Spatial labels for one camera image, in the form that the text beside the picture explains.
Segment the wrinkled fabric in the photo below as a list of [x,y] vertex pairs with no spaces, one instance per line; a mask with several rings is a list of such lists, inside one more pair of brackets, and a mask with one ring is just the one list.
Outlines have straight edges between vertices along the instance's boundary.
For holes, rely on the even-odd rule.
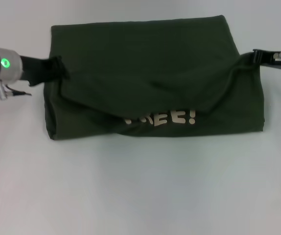
[[59,25],[51,56],[70,78],[46,83],[53,140],[118,133],[181,137],[262,131],[259,67],[223,16]]

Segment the green led light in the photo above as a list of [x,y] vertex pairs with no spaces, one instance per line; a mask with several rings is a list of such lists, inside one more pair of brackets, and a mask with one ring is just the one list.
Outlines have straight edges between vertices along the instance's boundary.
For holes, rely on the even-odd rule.
[[10,62],[9,62],[6,58],[3,58],[3,59],[1,60],[1,64],[2,64],[2,66],[4,66],[5,68],[10,67]]

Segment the cable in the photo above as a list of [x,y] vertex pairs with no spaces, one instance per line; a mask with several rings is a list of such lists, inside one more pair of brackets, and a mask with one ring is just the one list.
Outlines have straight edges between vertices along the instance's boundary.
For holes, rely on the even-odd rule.
[[6,87],[8,90],[12,91],[13,96],[17,96],[17,95],[30,95],[30,96],[32,96],[32,94],[30,94],[30,93],[20,92],[20,91],[17,91],[17,90],[15,90],[15,89],[12,89],[12,88],[9,87],[8,85],[5,85],[5,87]]

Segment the green fabric bag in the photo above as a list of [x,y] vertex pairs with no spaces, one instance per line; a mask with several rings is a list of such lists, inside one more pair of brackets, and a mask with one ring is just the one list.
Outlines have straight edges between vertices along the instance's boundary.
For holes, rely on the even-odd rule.
[[262,131],[259,66],[223,16],[60,25],[51,56],[70,78],[46,83],[53,140],[119,133],[182,137]]

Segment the white table surface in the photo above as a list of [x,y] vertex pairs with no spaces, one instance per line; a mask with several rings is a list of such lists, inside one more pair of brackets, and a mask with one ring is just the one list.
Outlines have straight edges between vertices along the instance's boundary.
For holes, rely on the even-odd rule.
[[[241,53],[281,50],[281,1],[0,0],[0,47],[46,58],[50,27],[225,15]],[[281,70],[263,133],[51,141],[42,87],[0,101],[0,235],[281,235]]]

